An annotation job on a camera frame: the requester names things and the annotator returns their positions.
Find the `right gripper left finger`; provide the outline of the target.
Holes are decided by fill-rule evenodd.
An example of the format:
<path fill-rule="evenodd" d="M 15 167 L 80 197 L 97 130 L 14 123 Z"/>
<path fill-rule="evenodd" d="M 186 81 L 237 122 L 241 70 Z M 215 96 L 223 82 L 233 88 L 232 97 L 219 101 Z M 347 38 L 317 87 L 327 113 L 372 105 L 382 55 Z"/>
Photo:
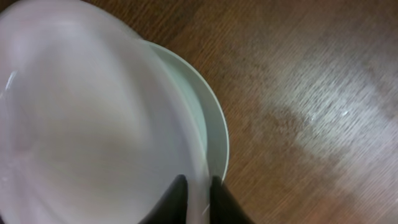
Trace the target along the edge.
<path fill-rule="evenodd" d="M 174 178 L 156 206 L 139 224 L 186 224 L 188 182 L 184 175 Z"/>

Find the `pink plate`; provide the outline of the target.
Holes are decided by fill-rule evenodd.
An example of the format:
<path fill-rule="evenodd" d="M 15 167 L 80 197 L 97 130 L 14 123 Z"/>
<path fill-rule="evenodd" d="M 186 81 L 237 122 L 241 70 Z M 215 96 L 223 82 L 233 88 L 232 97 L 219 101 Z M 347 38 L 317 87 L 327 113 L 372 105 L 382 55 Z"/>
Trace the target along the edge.
<path fill-rule="evenodd" d="M 174 178 L 207 223 L 209 171 L 187 102 L 155 52 L 83 1 L 1 13 L 1 218 L 139 223 Z"/>

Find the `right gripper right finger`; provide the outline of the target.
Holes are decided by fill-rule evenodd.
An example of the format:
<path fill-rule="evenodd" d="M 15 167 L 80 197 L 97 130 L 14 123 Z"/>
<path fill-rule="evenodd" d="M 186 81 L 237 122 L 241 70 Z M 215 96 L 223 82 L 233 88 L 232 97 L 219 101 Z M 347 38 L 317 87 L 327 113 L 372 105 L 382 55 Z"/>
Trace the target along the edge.
<path fill-rule="evenodd" d="M 213 176 L 210 187 L 211 224 L 254 224 L 218 176 Z"/>

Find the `pale green plate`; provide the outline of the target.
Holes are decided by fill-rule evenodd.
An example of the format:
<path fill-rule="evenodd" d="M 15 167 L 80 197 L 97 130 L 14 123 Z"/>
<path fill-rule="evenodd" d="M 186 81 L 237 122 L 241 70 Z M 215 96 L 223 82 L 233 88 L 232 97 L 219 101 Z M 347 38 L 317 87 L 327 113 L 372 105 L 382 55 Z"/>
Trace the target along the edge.
<path fill-rule="evenodd" d="M 160 58 L 188 103 L 205 147 L 210 175 L 224 180 L 229 162 L 229 132 L 216 95 L 201 74 L 183 58 L 147 40 L 142 43 Z"/>

